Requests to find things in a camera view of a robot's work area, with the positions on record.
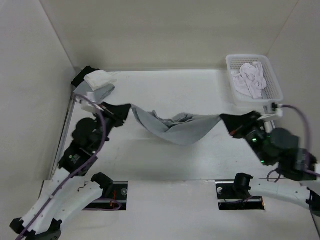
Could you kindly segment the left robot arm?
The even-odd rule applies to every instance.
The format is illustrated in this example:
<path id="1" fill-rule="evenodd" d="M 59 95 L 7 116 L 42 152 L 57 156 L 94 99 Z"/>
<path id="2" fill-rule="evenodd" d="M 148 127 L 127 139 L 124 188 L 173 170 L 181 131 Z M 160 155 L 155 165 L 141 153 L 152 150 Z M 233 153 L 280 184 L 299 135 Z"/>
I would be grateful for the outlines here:
<path id="1" fill-rule="evenodd" d="M 72 142 L 47 188 L 26 215 L 10 223 L 17 239 L 57 240 L 68 220 L 93 201 L 112 195 L 114 182 L 102 172 L 94 174 L 84 187 L 79 185 L 109 141 L 111 130 L 124 125 L 131 107 L 130 104 L 95 104 L 94 117 L 83 118 L 76 124 Z"/>

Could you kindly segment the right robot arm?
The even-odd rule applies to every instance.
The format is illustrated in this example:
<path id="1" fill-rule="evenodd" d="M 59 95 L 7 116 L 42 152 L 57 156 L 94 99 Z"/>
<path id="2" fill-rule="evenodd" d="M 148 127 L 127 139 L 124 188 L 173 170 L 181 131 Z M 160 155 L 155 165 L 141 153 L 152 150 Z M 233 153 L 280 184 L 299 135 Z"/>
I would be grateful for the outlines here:
<path id="1" fill-rule="evenodd" d="M 298 188 L 285 187 L 246 173 L 237 173 L 232 186 L 221 190 L 227 198 L 236 197 L 238 204 L 252 197 L 269 197 L 309 209 L 320 214 L 320 175 L 317 159 L 299 147 L 299 137 L 284 128 L 267 131 L 265 118 L 256 111 L 244 115 L 221 114 L 229 135 L 245 140 L 264 166 L 277 165 L 275 172 L 298 183 Z"/>

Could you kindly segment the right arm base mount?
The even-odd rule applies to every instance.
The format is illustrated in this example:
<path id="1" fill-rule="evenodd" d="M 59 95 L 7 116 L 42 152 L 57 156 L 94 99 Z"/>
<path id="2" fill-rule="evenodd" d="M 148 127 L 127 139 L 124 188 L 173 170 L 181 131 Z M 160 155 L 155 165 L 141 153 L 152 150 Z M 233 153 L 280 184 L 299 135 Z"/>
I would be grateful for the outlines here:
<path id="1" fill-rule="evenodd" d="M 232 180 L 216 181 L 218 209 L 220 211 L 264 211 L 265 206 L 261 196 L 251 196 L 248 192 L 235 191 Z"/>

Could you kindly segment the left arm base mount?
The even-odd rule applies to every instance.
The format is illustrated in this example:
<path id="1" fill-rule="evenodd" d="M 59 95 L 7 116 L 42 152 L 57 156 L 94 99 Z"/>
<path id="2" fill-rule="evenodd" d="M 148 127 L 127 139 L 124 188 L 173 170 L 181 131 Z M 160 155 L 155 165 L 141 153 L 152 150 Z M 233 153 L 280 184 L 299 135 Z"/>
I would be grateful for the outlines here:
<path id="1" fill-rule="evenodd" d="M 100 198 L 84 208 L 84 211 L 126 211 L 129 183 L 115 181 L 111 190 L 104 190 Z"/>

